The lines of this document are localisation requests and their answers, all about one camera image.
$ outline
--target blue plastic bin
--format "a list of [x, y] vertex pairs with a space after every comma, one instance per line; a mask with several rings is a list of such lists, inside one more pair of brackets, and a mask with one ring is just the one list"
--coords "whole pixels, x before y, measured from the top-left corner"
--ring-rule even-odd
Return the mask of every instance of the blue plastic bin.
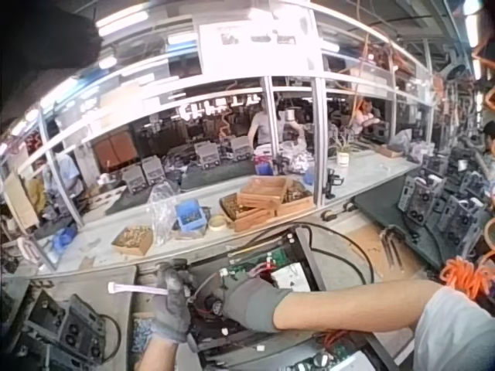
[[[179, 222], [180, 230], [183, 232], [190, 232], [197, 230], [202, 226], [206, 226], [208, 223], [207, 217], [204, 215], [203, 209], [201, 209], [200, 203], [196, 199], [184, 201], [179, 205], [176, 205], [177, 221]], [[199, 219], [188, 222], [186, 218], [191, 214], [198, 214]]]

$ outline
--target small component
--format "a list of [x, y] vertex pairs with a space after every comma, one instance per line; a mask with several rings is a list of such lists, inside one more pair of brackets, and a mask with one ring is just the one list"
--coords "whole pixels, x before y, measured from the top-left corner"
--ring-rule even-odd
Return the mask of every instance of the small component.
[[220, 274], [220, 277], [226, 277], [229, 275], [229, 270], [227, 268], [221, 268], [218, 273]]
[[333, 356], [327, 352], [316, 353], [312, 358], [312, 363], [316, 367], [326, 368], [330, 366], [330, 362], [333, 361]]

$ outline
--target capacitor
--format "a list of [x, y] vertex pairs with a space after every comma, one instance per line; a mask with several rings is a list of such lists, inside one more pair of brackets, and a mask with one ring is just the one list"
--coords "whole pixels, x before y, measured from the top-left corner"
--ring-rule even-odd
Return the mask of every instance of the capacitor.
[[324, 369], [330, 366], [330, 362], [332, 362], [332, 360], [333, 360], [333, 356], [328, 352], [318, 352], [312, 358], [312, 363], [316, 367], [320, 367]]

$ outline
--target gray work glove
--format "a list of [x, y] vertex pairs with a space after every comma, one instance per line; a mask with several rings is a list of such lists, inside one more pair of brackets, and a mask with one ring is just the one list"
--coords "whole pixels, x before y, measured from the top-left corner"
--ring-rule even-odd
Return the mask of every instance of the gray work glove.
[[273, 324], [273, 314], [278, 304], [292, 290], [274, 288], [259, 277], [251, 278], [239, 273], [234, 280], [224, 277], [224, 314], [239, 322], [245, 328], [259, 332], [277, 332]]
[[152, 331], [163, 339], [185, 342], [191, 323], [191, 314], [187, 308], [183, 280], [169, 263], [159, 265], [157, 278], [156, 287], [166, 288], [169, 294], [153, 297], [155, 318]]

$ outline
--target plastic bag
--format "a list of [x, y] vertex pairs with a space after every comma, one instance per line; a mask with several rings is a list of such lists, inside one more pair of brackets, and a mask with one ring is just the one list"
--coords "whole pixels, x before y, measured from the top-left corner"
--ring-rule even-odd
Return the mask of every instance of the plastic bag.
[[412, 129], [399, 131], [388, 143], [387, 147], [392, 151], [409, 153], [411, 147]]
[[148, 211], [152, 213], [153, 243], [161, 246], [172, 237], [176, 222], [176, 193], [168, 182], [153, 187], [148, 199]]

